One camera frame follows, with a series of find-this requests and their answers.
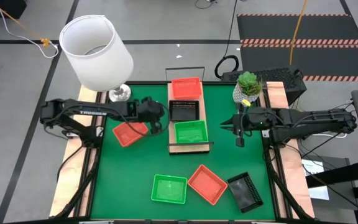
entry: white lampshade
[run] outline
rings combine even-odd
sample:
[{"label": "white lampshade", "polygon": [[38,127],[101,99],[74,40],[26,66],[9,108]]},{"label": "white lampshade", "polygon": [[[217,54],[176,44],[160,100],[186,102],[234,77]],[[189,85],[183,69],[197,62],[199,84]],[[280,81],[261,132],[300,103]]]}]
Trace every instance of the white lampshade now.
[{"label": "white lampshade", "polygon": [[81,84],[90,90],[119,88],[132,74],[134,61],[104,16],[72,20],[63,28],[59,41]]}]

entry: red tray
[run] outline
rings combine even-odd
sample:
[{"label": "red tray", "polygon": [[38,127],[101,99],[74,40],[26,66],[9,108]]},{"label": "red tray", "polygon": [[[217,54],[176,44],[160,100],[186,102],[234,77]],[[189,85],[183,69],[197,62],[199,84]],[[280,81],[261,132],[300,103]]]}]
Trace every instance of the red tray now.
[{"label": "red tray", "polygon": [[[147,134],[147,132],[149,131],[149,129],[144,123],[131,123],[131,126],[142,134]],[[136,133],[134,130],[132,130],[127,123],[120,124],[112,131],[116,135],[122,147],[127,147],[139,140],[141,137],[143,137],[143,135]]]},{"label": "red tray", "polygon": [[227,188],[227,183],[204,165],[199,166],[187,183],[211,205],[218,202]]},{"label": "red tray", "polygon": [[173,79],[172,92],[177,100],[198,100],[201,95],[200,78]]}]

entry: succulent plant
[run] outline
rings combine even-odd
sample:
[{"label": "succulent plant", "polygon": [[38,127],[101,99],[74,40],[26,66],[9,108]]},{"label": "succulent plant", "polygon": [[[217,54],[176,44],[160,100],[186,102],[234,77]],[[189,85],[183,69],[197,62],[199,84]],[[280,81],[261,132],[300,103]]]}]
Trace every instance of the succulent plant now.
[{"label": "succulent plant", "polygon": [[262,81],[258,80],[258,77],[250,72],[244,72],[240,75],[237,82],[241,87],[242,93],[247,96],[257,95],[262,90]]}]

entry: lamp base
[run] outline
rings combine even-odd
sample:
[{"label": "lamp base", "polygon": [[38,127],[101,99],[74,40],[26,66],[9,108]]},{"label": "lamp base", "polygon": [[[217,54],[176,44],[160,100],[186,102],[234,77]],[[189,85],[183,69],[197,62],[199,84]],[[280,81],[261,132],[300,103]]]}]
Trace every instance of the lamp base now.
[{"label": "lamp base", "polygon": [[112,102],[127,101],[131,97],[131,89],[128,85],[122,84],[119,88],[109,91],[109,98]]}]

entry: green tray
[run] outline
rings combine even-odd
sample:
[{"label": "green tray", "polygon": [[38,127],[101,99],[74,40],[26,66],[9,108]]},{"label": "green tray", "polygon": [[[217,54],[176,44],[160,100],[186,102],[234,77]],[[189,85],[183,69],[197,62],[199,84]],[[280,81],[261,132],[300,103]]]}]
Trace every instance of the green tray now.
[{"label": "green tray", "polygon": [[187,179],[170,175],[154,175],[152,200],[184,204],[186,202]]},{"label": "green tray", "polygon": [[174,129],[177,143],[208,142],[205,121],[177,122]]}]

